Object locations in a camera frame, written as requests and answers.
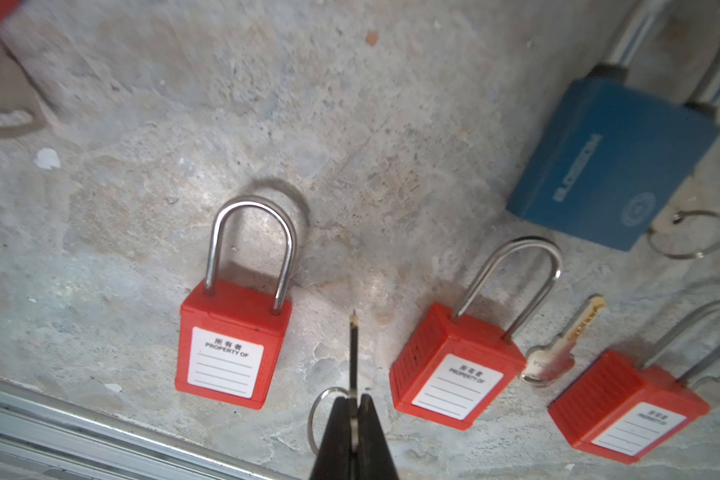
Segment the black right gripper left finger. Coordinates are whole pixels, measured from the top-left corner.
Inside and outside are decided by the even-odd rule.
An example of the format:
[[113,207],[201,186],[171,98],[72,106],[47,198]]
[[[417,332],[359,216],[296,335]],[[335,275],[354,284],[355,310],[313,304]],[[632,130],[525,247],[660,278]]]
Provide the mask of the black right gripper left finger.
[[349,480],[353,478],[350,400],[334,400],[310,479]]

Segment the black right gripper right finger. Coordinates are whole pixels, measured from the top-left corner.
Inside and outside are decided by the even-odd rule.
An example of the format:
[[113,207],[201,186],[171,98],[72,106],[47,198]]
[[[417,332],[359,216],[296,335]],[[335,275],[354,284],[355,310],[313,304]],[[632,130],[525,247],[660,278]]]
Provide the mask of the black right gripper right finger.
[[356,478],[360,480],[398,480],[397,469],[373,399],[369,394],[361,396],[357,429]]

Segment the red padlock with label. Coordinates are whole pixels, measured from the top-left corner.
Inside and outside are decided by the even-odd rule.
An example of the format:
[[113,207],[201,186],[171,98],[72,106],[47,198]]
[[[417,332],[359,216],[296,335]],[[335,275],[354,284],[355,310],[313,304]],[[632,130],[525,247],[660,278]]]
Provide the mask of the red padlock with label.
[[[511,254],[538,249],[550,258],[545,283],[508,330],[467,314],[477,294]],[[455,308],[433,303],[389,372],[393,406],[399,412],[466,431],[520,375],[526,357],[513,341],[545,303],[560,279],[560,248],[543,237],[527,236],[498,248],[471,282]]]

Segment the blue padlock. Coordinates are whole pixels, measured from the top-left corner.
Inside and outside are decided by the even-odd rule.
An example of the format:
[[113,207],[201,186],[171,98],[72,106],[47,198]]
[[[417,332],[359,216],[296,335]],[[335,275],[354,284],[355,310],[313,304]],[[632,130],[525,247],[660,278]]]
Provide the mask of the blue padlock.
[[629,251],[720,135],[720,43],[682,104],[630,88],[629,67],[665,1],[638,1],[604,57],[573,81],[511,193],[513,215]]

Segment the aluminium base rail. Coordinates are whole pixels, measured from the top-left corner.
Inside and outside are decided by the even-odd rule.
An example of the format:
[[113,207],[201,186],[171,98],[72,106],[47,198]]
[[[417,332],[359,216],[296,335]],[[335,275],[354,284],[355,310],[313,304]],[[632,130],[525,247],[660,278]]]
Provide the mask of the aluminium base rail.
[[280,479],[282,473],[0,378],[0,462],[55,479]]

